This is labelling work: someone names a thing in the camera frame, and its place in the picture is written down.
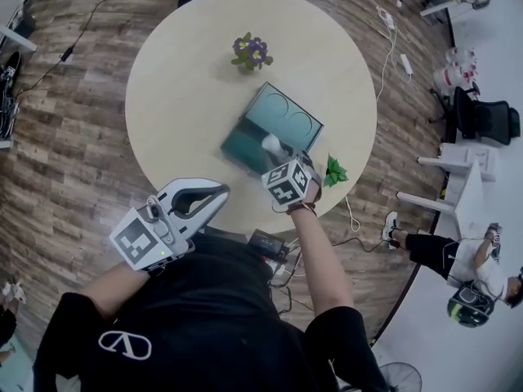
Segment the white logo on shirt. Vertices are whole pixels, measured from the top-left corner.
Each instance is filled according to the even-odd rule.
[[[113,336],[117,335],[115,337],[115,340],[111,345],[104,345],[103,341],[106,336]],[[125,357],[129,357],[130,359],[134,360],[147,360],[150,357],[151,350],[153,346],[150,344],[150,341],[145,338],[144,336],[138,336],[137,334],[131,334],[129,332],[124,331],[108,331],[104,332],[100,339],[98,340],[98,345],[107,351],[111,351],[113,353],[116,353],[116,345],[123,341],[123,347],[125,347],[125,351],[122,352],[122,354]],[[145,353],[140,353],[143,355],[136,355],[134,350],[143,350]]]

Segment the round table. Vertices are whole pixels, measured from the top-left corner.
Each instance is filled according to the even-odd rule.
[[[232,65],[234,40],[248,31],[267,42],[274,64],[243,72]],[[194,0],[147,38],[127,84],[131,146],[156,189],[179,177],[230,186],[210,225],[250,234],[291,229],[272,210],[258,178],[228,160],[220,146],[257,90],[270,82],[324,124],[310,156],[325,174],[331,154],[348,182],[324,188],[318,215],[360,177],[376,132],[373,82],[360,51],[325,12],[305,0]]]

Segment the sneaker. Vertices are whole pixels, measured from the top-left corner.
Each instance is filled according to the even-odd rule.
[[[398,212],[390,212],[385,218],[385,225],[382,230],[382,239],[389,243],[390,249],[396,249],[396,247],[391,243],[394,241],[392,239],[392,231],[398,229]]]
[[[20,287],[20,282],[13,286],[13,296],[15,299],[18,299],[21,303],[25,303],[27,299],[25,298],[24,289]]]
[[[9,294],[11,293],[11,288],[12,288],[12,284],[10,284],[9,282],[6,282],[6,284],[3,286],[3,289],[2,289],[2,294],[5,296],[5,297],[8,297]]]

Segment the teal box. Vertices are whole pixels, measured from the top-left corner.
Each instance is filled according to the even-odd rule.
[[[308,153],[323,127],[300,105],[266,82],[221,145],[221,150],[232,161],[261,175],[279,166],[274,156],[262,148],[267,135],[275,135],[289,153],[296,149]]]

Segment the potted plant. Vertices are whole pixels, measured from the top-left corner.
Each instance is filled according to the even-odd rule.
[[[262,69],[264,64],[271,65],[274,61],[272,56],[267,55],[267,44],[261,38],[252,38],[250,32],[247,32],[243,38],[236,39],[232,47],[236,58],[230,63],[244,65],[249,71],[254,71],[256,67]]]
[[[331,155],[329,154],[324,185],[328,187],[333,187],[340,181],[349,181],[349,178],[346,176],[346,169],[340,166],[339,161],[334,157],[331,157]]]

